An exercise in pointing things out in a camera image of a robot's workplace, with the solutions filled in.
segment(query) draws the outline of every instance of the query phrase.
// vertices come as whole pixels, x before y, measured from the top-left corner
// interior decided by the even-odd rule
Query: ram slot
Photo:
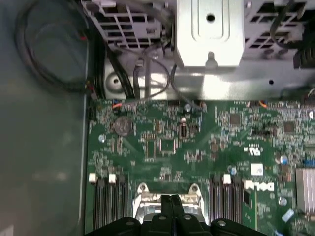
[[[224,218],[233,220],[233,188],[231,184],[224,185]]]
[[[214,221],[214,207],[215,207],[215,195],[214,195],[214,182],[213,179],[210,178],[210,186],[209,186],[209,225],[212,221]]]
[[[233,220],[242,223],[242,202],[243,202],[243,186],[239,177],[233,179]]]
[[[121,217],[127,217],[128,216],[128,182],[127,180],[125,182],[120,183],[121,186]]]
[[[103,206],[104,206],[105,181],[99,180],[94,186],[94,208],[93,208],[93,229],[103,226]]]
[[[215,197],[215,206],[214,206],[214,218],[223,218],[223,186],[220,176],[214,177],[214,197]]]

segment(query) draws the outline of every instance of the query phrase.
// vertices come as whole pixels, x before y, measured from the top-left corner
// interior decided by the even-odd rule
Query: black cable
[[[140,86],[139,86],[139,72],[141,70],[141,66],[136,65],[133,70],[132,78],[133,78],[133,90],[134,96],[136,99],[140,98]]]
[[[123,87],[124,93],[126,95],[126,98],[135,98],[133,94],[133,88],[131,86],[129,77],[125,69],[122,67],[122,65],[119,63],[116,55],[114,52],[110,49],[107,43],[105,43],[105,50],[106,55],[112,64],[112,67],[114,68],[114,71]]]
[[[174,91],[176,92],[177,96],[179,96],[182,100],[184,100],[185,102],[187,102],[189,105],[191,105],[191,107],[195,108],[198,111],[201,111],[202,108],[199,107],[198,105],[194,104],[193,101],[189,100],[188,98],[186,98],[177,88],[177,86],[175,85],[175,72],[177,69],[177,65],[175,64],[173,66],[173,69],[171,71],[171,86],[174,89]]]
[[[38,5],[39,1],[35,0],[23,6],[18,13],[15,23],[15,44],[29,71],[39,80],[46,81],[48,84],[68,92],[83,93],[86,91],[86,82],[65,82],[56,76],[46,66],[37,60],[34,51],[26,40],[26,30],[28,27],[28,17],[30,12]]]
[[[277,29],[280,26],[281,22],[286,17],[286,14],[290,11],[290,9],[295,5],[294,0],[289,0],[288,4],[283,8],[283,10],[278,14],[278,16],[273,21],[270,27],[270,36],[271,39],[281,48],[285,49],[300,49],[304,46],[303,41],[296,42],[288,42],[288,43],[280,43],[276,39]]]

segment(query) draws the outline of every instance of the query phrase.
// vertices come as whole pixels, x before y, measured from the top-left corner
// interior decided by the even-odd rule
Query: green circuit board
[[[315,166],[312,106],[195,102],[201,111],[182,101],[91,105],[86,233],[134,217],[141,183],[165,194],[197,184],[207,223],[225,217],[266,235],[310,233],[312,223],[299,215],[295,171]]]

